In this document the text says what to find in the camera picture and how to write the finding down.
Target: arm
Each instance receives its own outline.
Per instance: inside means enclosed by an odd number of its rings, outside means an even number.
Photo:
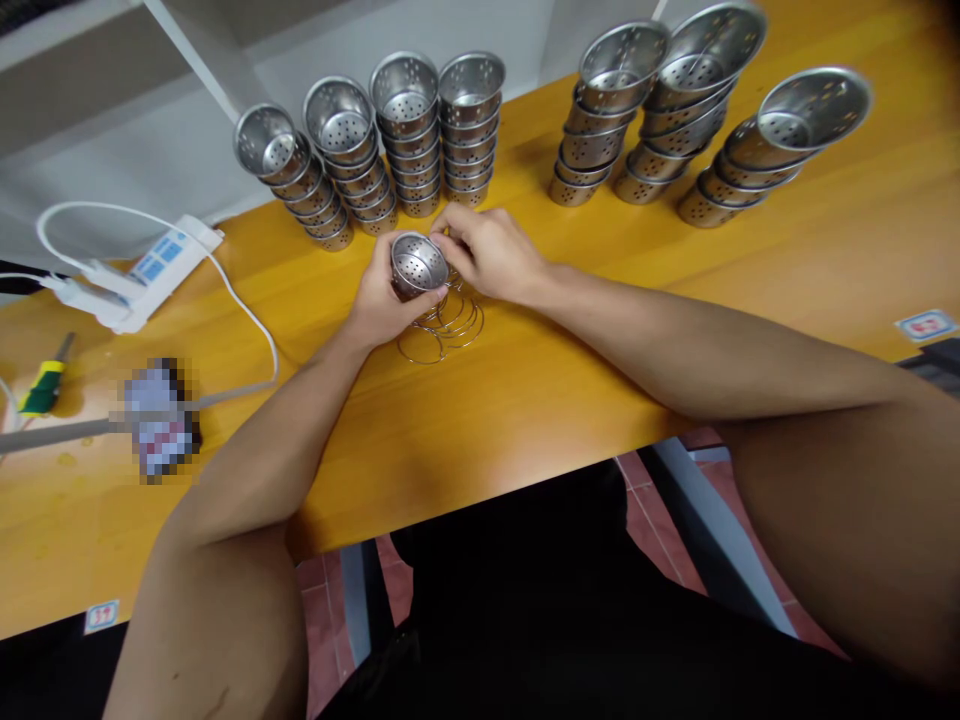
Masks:
[[[306,637],[285,524],[369,352],[442,297],[397,299],[389,250],[398,234],[377,241],[346,322],[171,513],[147,563],[108,720],[303,717]]]
[[[958,685],[960,405],[775,323],[552,265],[502,210],[449,206],[434,231],[478,290],[540,311],[667,407],[718,423],[765,549],[851,653]]]

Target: hand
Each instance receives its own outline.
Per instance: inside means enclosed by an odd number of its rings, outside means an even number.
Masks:
[[[344,330],[364,348],[393,340],[410,323],[428,312],[447,294],[446,286],[401,302],[393,290],[390,248],[402,231],[381,235],[373,247],[373,258],[360,278],[357,297]]]
[[[510,302],[528,301],[551,267],[503,208],[475,213],[450,203],[430,228],[430,239],[473,287]]]

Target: black shorts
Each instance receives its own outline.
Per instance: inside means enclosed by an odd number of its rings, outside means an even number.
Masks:
[[[394,533],[410,617],[321,717],[922,714],[926,693],[667,580],[612,461]]]

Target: red and white sticker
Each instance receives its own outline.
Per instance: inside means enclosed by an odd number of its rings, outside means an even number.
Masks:
[[[87,610],[87,622],[83,626],[83,634],[89,635],[97,630],[103,630],[117,624],[117,615],[120,610],[120,601],[111,600],[108,603],[94,605]]]
[[[894,325],[913,342],[926,342],[958,330],[957,324],[943,310],[927,310]]]

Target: person's right hand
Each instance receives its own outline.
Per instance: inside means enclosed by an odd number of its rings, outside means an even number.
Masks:
[[[529,300],[550,267],[503,208],[476,213],[450,203],[430,228],[430,239],[464,280],[484,295],[510,302]]]

